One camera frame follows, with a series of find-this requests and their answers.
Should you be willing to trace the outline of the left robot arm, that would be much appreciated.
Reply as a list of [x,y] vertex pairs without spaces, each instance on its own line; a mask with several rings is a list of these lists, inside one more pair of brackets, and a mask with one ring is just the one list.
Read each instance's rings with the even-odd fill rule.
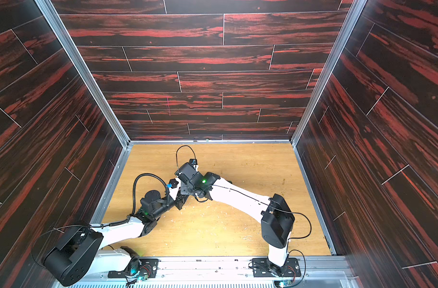
[[141,208],[125,220],[90,226],[70,226],[42,259],[41,264],[63,285],[71,286],[92,274],[113,278],[135,278],[149,273],[139,255],[128,247],[107,250],[117,242],[148,235],[161,215],[173,207],[181,209],[186,195],[160,198],[152,190],[141,200]]

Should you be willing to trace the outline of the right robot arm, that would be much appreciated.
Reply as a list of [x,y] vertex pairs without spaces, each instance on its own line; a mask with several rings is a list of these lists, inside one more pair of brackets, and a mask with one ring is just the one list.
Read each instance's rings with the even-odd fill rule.
[[211,172],[202,175],[196,171],[177,171],[175,175],[181,182],[182,192],[230,205],[259,222],[262,238],[269,244],[265,269],[274,276],[282,276],[283,266],[289,258],[288,242],[295,222],[282,196],[249,192]]

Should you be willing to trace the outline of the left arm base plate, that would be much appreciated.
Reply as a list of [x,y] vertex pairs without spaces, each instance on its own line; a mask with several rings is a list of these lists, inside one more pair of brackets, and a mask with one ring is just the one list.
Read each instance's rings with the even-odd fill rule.
[[132,259],[122,271],[109,271],[107,277],[122,278],[124,280],[141,280],[155,278],[159,266],[159,259],[140,258]]

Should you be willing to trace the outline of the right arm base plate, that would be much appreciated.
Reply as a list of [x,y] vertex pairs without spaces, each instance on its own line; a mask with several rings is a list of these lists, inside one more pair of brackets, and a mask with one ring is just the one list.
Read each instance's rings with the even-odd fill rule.
[[249,268],[254,277],[300,277],[302,275],[296,258],[287,258],[283,266],[273,264],[267,258],[252,258]]

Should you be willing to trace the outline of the front aluminium rail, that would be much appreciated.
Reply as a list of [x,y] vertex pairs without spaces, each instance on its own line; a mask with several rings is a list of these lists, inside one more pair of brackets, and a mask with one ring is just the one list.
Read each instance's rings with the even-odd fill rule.
[[[301,256],[292,253],[299,262],[294,277],[292,271],[283,280],[297,288],[359,288],[359,277],[352,272],[343,256]],[[106,274],[94,274],[77,282],[77,288],[276,288],[280,277],[255,277],[250,256],[229,257],[163,257],[147,280],[110,279]]]

